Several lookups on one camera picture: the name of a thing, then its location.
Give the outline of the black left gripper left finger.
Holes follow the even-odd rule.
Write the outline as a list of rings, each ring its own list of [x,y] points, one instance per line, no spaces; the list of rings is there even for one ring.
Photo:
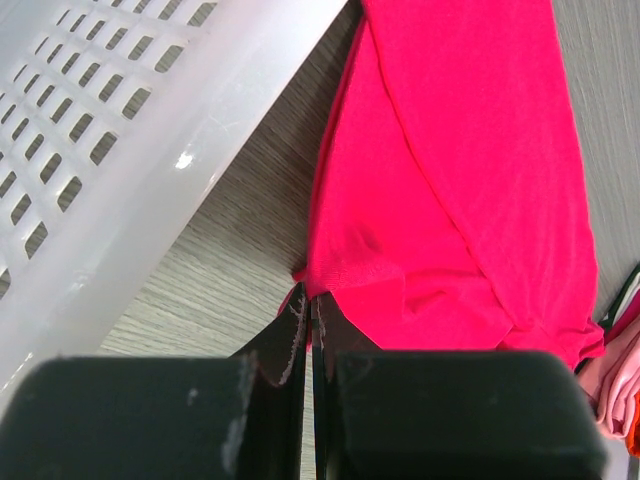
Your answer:
[[[296,479],[306,295],[233,355],[40,364],[1,420],[5,479]]]

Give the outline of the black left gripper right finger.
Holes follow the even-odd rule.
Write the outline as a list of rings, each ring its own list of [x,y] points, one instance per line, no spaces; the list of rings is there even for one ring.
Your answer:
[[[385,351],[312,303],[320,479],[601,479],[574,374],[536,351]]]

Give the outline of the magenta t shirt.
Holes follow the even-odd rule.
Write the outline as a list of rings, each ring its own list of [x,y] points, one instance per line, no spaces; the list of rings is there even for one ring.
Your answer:
[[[297,280],[393,350],[603,353],[548,1],[366,1]]]

